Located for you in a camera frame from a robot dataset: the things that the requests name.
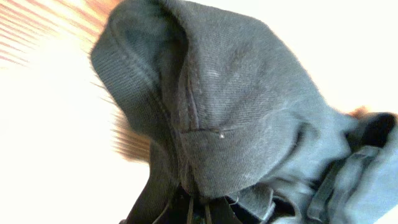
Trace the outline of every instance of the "wrinkled cloth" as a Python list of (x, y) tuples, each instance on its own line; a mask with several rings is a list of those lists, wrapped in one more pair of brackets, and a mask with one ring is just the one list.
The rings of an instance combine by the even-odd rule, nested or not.
[(150, 177), (126, 223), (153, 223), (179, 187), (283, 223), (271, 217), (276, 198), (294, 205), (292, 223), (304, 222), (325, 169), (351, 154), (346, 133), (359, 121), (330, 108), (284, 43), (251, 17), (127, 0), (91, 60), (131, 128), (151, 140)]

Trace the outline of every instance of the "clothing item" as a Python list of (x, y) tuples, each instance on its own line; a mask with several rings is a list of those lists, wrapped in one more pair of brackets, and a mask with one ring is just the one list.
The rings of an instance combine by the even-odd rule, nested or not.
[[(179, 203), (176, 195), (209, 209), (228, 201), (260, 222), (356, 222), (361, 206), (384, 197), (376, 186), (376, 195), (365, 197), (370, 190), (362, 183), (373, 178), (383, 178), (394, 196), (378, 202), (372, 221), (398, 202), (394, 159), (374, 168), (385, 150), (373, 144), (357, 143), (363, 147), (353, 154), (355, 141), (346, 135), (361, 122), (330, 108), (258, 20), (193, 2), (127, 0), (111, 14), (91, 59), (131, 128), (151, 139), (150, 177), (128, 224), (159, 222)], [(398, 144), (390, 142), (396, 157)], [(331, 189), (323, 176), (338, 161), (325, 178)]]

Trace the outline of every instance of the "fabric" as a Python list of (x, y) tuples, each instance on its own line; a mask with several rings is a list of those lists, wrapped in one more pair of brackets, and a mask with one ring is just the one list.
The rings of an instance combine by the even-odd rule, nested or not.
[[(91, 60), (131, 128), (151, 139), (150, 177), (127, 224), (153, 223), (180, 186), (203, 203), (229, 195), (263, 222), (304, 222), (324, 170), (351, 154), (345, 134), (358, 120), (330, 108), (253, 18), (127, 0)], [(279, 210), (285, 204), (292, 214)]]

